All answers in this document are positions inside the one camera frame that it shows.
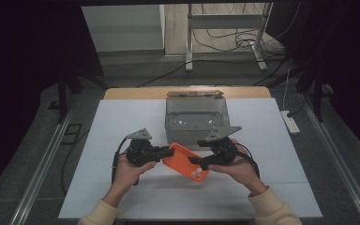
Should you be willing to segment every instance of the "power strip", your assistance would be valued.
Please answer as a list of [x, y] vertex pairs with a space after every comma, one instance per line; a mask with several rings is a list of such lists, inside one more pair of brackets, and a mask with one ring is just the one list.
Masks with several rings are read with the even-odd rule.
[[283, 121], [285, 121], [286, 127], [288, 128], [289, 132], [293, 135], [300, 133], [299, 127], [296, 125], [292, 117], [288, 117], [287, 114], [289, 111], [281, 111], [280, 114], [282, 115]]

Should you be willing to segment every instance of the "wooden table edge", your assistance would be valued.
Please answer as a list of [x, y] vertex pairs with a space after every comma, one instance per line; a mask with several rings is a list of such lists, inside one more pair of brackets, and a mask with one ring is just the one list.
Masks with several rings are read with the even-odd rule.
[[141, 87], [141, 88], [111, 88], [104, 95], [104, 100], [110, 99], [166, 99], [170, 91], [209, 91], [219, 90], [225, 98], [270, 98], [268, 88], [263, 86], [239, 87]]

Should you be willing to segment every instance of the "dark background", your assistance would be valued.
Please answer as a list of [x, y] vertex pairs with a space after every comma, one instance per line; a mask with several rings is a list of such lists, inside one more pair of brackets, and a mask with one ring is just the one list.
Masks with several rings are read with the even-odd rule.
[[[295, 59], [314, 50], [333, 7], [303, 7], [300, 24], [281, 40]], [[360, 139], [360, 1], [352, 3], [322, 60], [324, 82], [335, 91], [331, 102]], [[0, 174], [32, 123], [42, 90], [57, 83], [60, 72], [76, 77], [73, 67], [102, 75], [80, 7], [0, 2]]]

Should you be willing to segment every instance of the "wrist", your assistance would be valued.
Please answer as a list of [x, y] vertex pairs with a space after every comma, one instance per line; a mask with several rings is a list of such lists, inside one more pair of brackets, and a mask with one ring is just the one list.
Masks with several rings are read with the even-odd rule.
[[249, 182], [247, 185], [244, 184], [244, 186], [250, 190], [251, 196], [261, 195], [268, 189], [268, 186], [266, 186], [260, 179]]
[[113, 184], [107, 191], [106, 195], [102, 198], [102, 201], [117, 208], [127, 191], [128, 189]]

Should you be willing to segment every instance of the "white wall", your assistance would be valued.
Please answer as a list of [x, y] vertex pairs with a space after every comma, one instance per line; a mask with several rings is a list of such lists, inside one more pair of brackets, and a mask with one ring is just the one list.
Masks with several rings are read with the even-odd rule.
[[98, 52], [164, 48], [163, 7], [82, 7], [82, 11]]

